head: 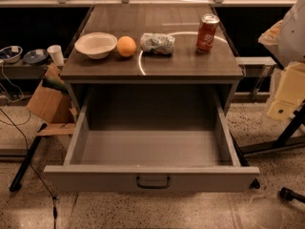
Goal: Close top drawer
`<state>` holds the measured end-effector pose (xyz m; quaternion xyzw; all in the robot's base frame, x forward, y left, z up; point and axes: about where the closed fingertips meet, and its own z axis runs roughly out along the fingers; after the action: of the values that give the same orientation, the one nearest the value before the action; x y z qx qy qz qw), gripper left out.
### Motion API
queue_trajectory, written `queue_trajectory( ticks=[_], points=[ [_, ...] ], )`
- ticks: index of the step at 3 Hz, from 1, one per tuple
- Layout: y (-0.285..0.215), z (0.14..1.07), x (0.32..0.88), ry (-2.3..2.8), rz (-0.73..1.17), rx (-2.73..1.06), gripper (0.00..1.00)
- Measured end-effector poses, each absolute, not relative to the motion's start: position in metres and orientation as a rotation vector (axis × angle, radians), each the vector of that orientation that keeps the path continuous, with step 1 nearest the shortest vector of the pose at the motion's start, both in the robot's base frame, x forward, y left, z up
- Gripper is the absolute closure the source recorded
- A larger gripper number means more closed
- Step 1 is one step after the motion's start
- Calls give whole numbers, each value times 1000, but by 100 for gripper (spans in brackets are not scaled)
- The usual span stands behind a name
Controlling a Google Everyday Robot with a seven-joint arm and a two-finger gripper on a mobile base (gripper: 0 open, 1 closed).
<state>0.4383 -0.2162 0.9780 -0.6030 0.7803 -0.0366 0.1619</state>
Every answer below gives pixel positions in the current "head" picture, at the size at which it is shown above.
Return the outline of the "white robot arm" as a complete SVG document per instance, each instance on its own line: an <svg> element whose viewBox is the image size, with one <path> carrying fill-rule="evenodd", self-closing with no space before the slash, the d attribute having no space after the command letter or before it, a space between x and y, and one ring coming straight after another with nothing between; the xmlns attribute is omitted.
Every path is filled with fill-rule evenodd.
<svg viewBox="0 0 305 229"><path fill-rule="evenodd" d="M305 99L305 0L297 0L258 42L284 67L267 116L286 120Z"/></svg>

